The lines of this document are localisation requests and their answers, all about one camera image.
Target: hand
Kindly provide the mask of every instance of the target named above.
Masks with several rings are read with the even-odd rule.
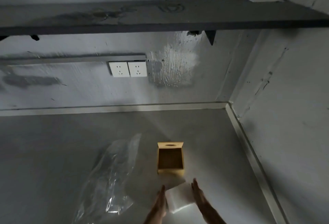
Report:
[[[166,215],[166,196],[164,195],[166,188],[162,185],[158,192],[155,203],[147,215],[144,224],[161,224],[162,218]]]
[[[198,206],[204,220],[208,224],[226,224],[217,211],[207,201],[195,178],[193,179],[191,185],[195,203]]]

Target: white paper stack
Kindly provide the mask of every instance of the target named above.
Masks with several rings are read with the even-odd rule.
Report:
[[[194,203],[192,187],[187,182],[167,190],[165,194],[170,213],[176,213]]]

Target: clear plastic wrapper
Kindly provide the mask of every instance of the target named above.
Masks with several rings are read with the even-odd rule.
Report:
[[[73,224],[97,224],[109,215],[119,215],[132,204],[126,194],[141,134],[131,140],[116,140],[106,149],[84,184]]]

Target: box lid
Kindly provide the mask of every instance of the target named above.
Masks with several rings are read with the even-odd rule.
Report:
[[[159,149],[179,149],[183,147],[183,142],[158,142]]]

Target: person's left hand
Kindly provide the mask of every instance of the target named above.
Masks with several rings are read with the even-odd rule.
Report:
[[[159,191],[155,203],[147,215],[147,218],[144,224],[161,224],[162,218],[166,215],[166,188],[162,185],[161,190]]]

